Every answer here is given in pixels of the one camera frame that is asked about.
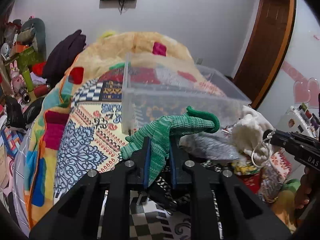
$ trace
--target colorful blanket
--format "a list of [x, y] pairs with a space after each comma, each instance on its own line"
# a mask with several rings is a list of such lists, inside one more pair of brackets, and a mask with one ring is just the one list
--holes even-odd
[[[57, 152], [73, 94], [88, 80], [100, 77], [111, 66], [123, 64], [128, 52], [149, 52], [193, 63], [185, 46], [167, 36], [150, 32], [113, 35], [90, 45], [78, 55], [64, 78], [44, 99], [32, 129], [24, 171], [24, 194], [30, 228], [53, 205]], [[70, 75], [75, 67], [84, 69], [83, 80], [77, 84], [72, 82]]]

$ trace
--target black plastic bag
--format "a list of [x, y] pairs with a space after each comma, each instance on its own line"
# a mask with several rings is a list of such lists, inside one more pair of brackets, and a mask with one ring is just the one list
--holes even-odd
[[23, 119], [21, 105], [18, 101], [9, 96], [5, 96], [5, 103], [7, 105], [7, 124], [10, 130], [26, 132], [26, 124]]
[[24, 122], [27, 126], [31, 124], [40, 114], [43, 100], [44, 98], [38, 98], [37, 100], [33, 101], [23, 113]]

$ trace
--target wooden door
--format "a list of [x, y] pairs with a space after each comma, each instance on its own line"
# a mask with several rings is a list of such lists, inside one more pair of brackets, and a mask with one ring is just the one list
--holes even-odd
[[260, 0], [256, 22], [234, 84], [257, 108], [278, 73], [290, 41], [292, 0]]

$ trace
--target green cloth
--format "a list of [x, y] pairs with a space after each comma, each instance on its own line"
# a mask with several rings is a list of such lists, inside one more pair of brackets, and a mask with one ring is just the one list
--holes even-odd
[[219, 129], [219, 120], [214, 114], [187, 107], [187, 113], [181, 116], [162, 116], [145, 125], [132, 136], [125, 139], [128, 145], [120, 149], [122, 158], [127, 160], [132, 152], [142, 148], [143, 138], [151, 138], [151, 159], [149, 167], [149, 186], [164, 168], [169, 156], [170, 135], [188, 135], [199, 132], [215, 133]]

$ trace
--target brown wooden door frame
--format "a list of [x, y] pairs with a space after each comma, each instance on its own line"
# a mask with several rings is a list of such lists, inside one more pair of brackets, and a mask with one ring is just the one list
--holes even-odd
[[[251, 56], [249, 53], [249, 51], [250, 51], [249, 49], [253, 45], [254, 35], [255, 35], [257, 28], [258, 28], [258, 22], [260, 19], [262, 5], [263, 5], [263, 0], [260, 0], [255, 24], [253, 26], [252, 34], [251, 34], [247, 49], [244, 53], [244, 57], [242, 59], [242, 62], [244, 62], [247, 59], [247, 57]], [[281, 47], [279, 49], [276, 60], [273, 64], [273, 67], [268, 75], [268, 78], [266, 79], [265, 83], [263, 84], [263, 87], [260, 90], [258, 96], [255, 98], [255, 100], [253, 100], [253, 102], [251, 104], [252, 108], [254, 108], [254, 109], [257, 109], [259, 107], [259, 105], [261, 104], [261, 102], [263, 101], [265, 96], [267, 95], [274, 79], [276, 78], [276, 76], [281, 68], [281, 65], [284, 60], [285, 54], [287, 52], [287, 49], [288, 49], [288, 46], [290, 43], [290, 39], [291, 39], [291, 35], [292, 35], [294, 19], [295, 19], [295, 11], [296, 11], [296, 0], [290, 0], [288, 21], [287, 21], [287, 25], [286, 25], [286, 29], [285, 29], [285, 33], [284, 33], [284, 38], [282, 40]], [[240, 76], [241, 67], [242, 66], [240, 64], [239, 69], [234, 77], [234, 82], [236, 82]]]

